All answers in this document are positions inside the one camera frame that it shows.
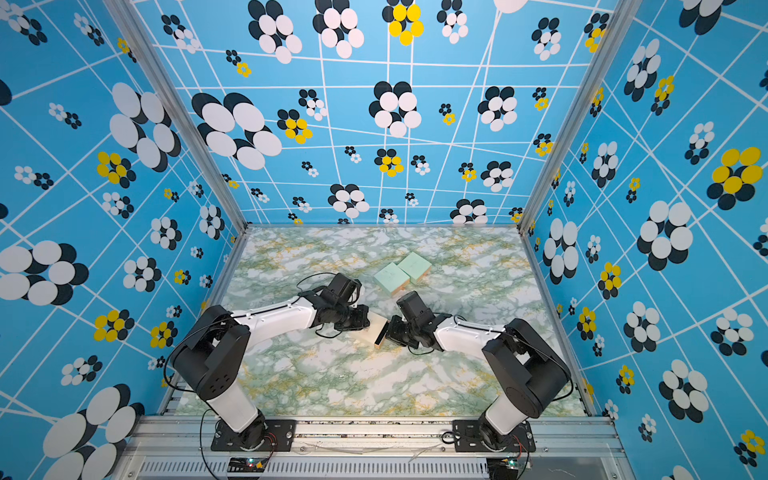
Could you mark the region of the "cream drawer jewelry box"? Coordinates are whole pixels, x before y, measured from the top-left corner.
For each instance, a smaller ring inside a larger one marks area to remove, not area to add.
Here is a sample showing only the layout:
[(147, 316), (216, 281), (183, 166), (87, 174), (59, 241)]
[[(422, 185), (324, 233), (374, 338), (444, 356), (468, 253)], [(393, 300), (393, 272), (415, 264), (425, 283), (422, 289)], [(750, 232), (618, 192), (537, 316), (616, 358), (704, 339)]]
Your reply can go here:
[(369, 326), (350, 333), (350, 336), (356, 340), (363, 341), (380, 347), (385, 339), (390, 320), (374, 312), (369, 312), (367, 319)]

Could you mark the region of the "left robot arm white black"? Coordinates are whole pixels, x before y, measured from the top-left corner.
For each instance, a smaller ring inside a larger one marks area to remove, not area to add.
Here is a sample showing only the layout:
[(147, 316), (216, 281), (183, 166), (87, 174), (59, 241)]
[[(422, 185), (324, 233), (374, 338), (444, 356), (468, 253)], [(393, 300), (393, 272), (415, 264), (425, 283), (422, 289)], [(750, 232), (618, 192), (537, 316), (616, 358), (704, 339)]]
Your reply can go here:
[(369, 308), (307, 292), (260, 309), (236, 313), (208, 308), (171, 353), (173, 369), (224, 424), (246, 442), (263, 436), (264, 415), (237, 383), (246, 352), (276, 336), (331, 323), (343, 331), (370, 326)]

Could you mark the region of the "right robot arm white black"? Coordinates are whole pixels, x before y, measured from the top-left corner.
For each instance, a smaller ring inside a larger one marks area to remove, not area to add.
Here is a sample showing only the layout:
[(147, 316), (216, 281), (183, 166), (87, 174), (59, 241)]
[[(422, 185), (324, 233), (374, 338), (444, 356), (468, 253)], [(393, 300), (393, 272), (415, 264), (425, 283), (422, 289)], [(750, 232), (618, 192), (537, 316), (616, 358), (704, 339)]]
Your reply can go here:
[(564, 360), (523, 319), (503, 327), (482, 327), (444, 314), (422, 323), (394, 316), (387, 322), (385, 336), (406, 348), (458, 352), (488, 363), (501, 388), (479, 419), (489, 443), (540, 417), (572, 383)]

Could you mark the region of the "mint jewelry box middle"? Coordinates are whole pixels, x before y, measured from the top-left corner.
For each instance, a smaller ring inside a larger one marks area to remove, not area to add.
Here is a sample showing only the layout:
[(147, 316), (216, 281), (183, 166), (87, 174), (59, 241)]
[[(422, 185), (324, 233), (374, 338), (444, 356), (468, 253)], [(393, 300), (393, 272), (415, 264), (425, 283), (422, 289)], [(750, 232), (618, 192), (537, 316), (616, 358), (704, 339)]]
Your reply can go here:
[(398, 265), (390, 262), (374, 274), (374, 281), (388, 295), (394, 295), (410, 283), (410, 277)]

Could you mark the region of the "mint jewelry box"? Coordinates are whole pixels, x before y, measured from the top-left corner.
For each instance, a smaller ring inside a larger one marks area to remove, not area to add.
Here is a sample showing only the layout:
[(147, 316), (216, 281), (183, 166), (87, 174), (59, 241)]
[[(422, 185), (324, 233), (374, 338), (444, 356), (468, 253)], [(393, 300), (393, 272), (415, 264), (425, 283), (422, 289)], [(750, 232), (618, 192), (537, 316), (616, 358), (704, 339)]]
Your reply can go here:
[(410, 252), (403, 260), (397, 263), (411, 282), (420, 281), (431, 269), (432, 264), (416, 252)]
[(374, 281), (388, 295), (394, 295), (410, 283), (410, 277), (398, 265), (390, 262), (374, 274)]

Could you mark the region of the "mint jewelry box far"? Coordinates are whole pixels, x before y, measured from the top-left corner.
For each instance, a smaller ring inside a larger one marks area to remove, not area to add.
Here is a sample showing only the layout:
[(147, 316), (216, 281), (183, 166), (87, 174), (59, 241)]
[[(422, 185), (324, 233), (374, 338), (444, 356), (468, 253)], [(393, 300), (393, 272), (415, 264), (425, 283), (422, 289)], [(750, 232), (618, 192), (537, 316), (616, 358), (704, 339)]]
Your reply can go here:
[(403, 260), (397, 263), (411, 282), (420, 281), (431, 269), (432, 264), (416, 252), (410, 252)]

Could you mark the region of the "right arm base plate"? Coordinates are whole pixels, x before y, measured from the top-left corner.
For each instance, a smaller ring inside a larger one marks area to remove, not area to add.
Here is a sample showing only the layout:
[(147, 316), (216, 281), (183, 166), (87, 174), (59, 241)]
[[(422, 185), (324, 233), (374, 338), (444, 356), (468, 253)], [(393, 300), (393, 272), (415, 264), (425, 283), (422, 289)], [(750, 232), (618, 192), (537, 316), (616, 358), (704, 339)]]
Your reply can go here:
[(480, 420), (453, 420), (447, 440), (459, 453), (513, 453), (536, 451), (528, 421), (523, 421), (507, 434), (498, 433), (489, 423)]

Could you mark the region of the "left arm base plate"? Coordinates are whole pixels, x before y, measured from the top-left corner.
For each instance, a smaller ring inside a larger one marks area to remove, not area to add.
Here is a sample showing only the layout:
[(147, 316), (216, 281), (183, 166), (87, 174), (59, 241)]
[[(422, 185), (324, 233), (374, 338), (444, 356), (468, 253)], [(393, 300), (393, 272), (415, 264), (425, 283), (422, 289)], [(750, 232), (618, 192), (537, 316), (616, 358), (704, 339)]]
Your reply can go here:
[(289, 452), (296, 427), (297, 421), (293, 419), (267, 419), (237, 433), (223, 420), (218, 420), (210, 449), (214, 452)]

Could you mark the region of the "aluminium front rail frame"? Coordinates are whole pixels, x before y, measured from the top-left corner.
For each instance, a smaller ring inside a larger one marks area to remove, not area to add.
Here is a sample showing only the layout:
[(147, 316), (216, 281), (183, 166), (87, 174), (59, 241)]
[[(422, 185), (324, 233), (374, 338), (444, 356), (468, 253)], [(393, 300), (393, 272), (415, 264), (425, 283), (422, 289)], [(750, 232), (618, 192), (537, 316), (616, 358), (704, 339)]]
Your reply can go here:
[(469, 417), (276, 417), (278, 444), (214, 451), (212, 419), (149, 417), (117, 463), (117, 479), (632, 479), (602, 417), (523, 423), (509, 446), (470, 440)]

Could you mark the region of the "left aluminium corner post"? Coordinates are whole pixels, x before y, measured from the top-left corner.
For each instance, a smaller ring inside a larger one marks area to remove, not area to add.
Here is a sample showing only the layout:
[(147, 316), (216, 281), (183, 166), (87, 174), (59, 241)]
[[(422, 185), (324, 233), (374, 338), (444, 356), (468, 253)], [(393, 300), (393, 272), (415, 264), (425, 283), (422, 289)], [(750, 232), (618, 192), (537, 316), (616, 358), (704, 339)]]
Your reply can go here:
[(223, 210), (229, 215), (238, 233), (244, 234), (247, 231), (244, 215), (233, 195), (224, 185), (216, 162), (187, 113), (185, 103), (174, 88), (168, 69), (162, 64), (156, 50), (152, 47), (146, 29), (139, 24), (138, 16), (132, 11), (130, 2), (104, 1), (104, 5), (118, 29), (126, 36), (131, 49), (138, 57), (143, 73), (166, 107), (171, 120), (177, 126), (181, 139), (189, 148), (191, 157), (220, 201)]

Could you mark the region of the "aluminium corner post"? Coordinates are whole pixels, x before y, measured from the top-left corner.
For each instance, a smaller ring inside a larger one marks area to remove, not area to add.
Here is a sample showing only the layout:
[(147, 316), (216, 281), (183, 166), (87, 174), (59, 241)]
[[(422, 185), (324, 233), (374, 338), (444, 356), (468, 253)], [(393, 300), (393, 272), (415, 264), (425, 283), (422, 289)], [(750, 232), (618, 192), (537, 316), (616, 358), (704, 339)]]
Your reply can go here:
[(611, 15), (611, 23), (609, 24), (605, 39), (602, 40), (601, 46), (593, 56), (593, 60), (555, 138), (553, 151), (544, 163), (525, 206), (522, 220), (519, 224), (521, 233), (525, 233), (536, 219), (537, 212), (547, 195), (550, 182), (565, 159), (568, 149), (586, 117), (588, 106), (594, 94), (602, 85), (602, 81), (613, 63), (641, 4), (641, 0), (623, 0), (617, 3), (617, 8)]
[(181, 139), (189, 148), (191, 157), (220, 201), (223, 210), (229, 215), (238, 233), (244, 234), (247, 231), (244, 215), (233, 195), (224, 185), (216, 162), (187, 113), (185, 103), (174, 88), (168, 69), (162, 64), (156, 50), (152, 47), (146, 29), (139, 24), (138, 16), (132, 11), (130, 2), (104, 1), (104, 5), (118, 29), (126, 36), (131, 49), (138, 57), (143, 73), (166, 107), (171, 120), (177, 126)]

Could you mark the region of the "right aluminium corner post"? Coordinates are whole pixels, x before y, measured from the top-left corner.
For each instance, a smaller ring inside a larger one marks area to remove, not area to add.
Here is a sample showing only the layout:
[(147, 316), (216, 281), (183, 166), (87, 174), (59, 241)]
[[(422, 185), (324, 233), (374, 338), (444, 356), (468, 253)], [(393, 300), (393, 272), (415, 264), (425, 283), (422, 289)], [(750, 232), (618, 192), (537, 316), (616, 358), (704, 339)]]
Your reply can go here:
[(617, 8), (611, 15), (611, 23), (609, 24), (605, 39), (602, 40), (601, 46), (593, 56), (593, 60), (555, 138), (553, 151), (544, 163), (525, 206), (522, 220), (519, 224), (521, 233), (525, 233), (536, 219), (537, 212), (547, 195), (550, 182), (565, 159), (568, 149), (586, 117), (588, 106), (594, 94), (602, 85), (602, 81), (613, 63), (641, 4), (641, 0), (623, 0), (617, 3)]

